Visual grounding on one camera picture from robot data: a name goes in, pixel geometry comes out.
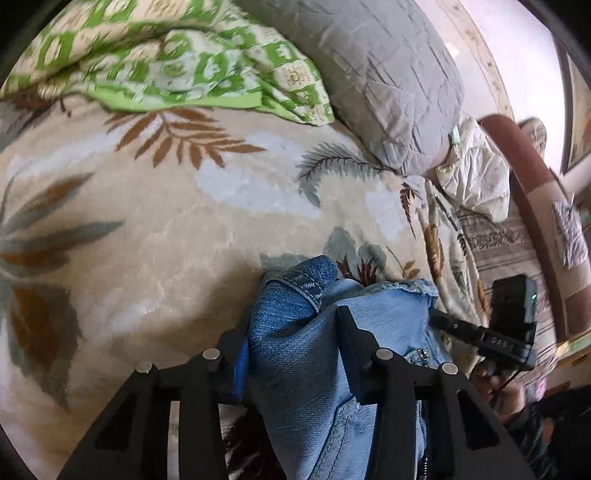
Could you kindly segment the person's right hand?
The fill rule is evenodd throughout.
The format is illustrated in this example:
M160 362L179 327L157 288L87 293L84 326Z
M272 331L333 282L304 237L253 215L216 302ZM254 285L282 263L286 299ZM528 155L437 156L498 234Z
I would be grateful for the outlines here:
M515 418L527 405L523 385L509 381L506 376L494 375L494 368L486 362L481 362L473 369L471 381L502 424Z

